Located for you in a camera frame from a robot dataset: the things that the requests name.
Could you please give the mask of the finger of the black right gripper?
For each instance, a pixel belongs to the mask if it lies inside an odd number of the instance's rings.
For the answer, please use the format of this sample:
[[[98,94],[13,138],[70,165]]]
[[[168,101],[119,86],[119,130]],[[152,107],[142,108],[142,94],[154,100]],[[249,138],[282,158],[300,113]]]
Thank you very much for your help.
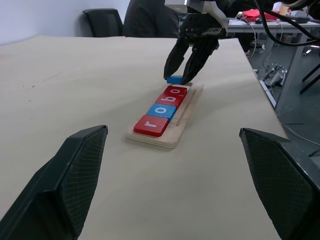
[[[167,79],[171,77],[181,66],[185,59],[185,53],[190,47],[190,41],[187,37],[179,37],[176,41],[176,44],[172,48],[171,52],[168,55],[168,58],[165,62],[163,78]],[[183,80],[192,80],[192,58],[191,55],[188,61],[185,64],[184,72],[182,79]]]
[[[198,40],[192,47],[192,53],[185,65],[180,84],[186,85],[192,81],[218,47],[218,39],[201,38]]]

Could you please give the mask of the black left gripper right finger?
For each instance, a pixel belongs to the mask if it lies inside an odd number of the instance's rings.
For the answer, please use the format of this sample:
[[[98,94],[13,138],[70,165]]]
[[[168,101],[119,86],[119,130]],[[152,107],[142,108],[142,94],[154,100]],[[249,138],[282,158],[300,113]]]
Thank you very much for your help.
[[[320,238],[320,163],[294,142],[251,128],[239,132],[249,171],[282,240]]]

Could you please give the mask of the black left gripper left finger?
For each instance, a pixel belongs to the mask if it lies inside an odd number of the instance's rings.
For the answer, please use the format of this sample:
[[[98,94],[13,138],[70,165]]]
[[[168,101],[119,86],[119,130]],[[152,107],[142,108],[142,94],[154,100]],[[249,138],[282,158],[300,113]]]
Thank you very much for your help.
[[[76,240],[97,188],[106,125],[69,136],[0,221],[2,240]]]

